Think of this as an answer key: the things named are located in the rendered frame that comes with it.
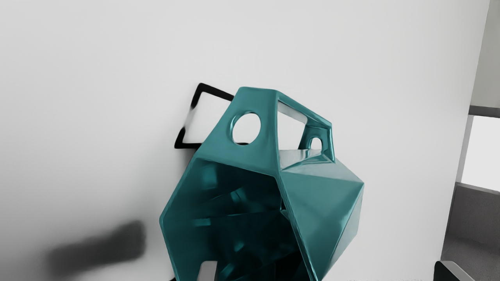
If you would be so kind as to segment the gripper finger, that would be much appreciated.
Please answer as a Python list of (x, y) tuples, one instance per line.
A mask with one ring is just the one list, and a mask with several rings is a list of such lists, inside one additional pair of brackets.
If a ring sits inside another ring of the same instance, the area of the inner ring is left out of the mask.
[(198, 281), (218, 281), (218, 262), (216, 260), (204, 261), (198, 273)]

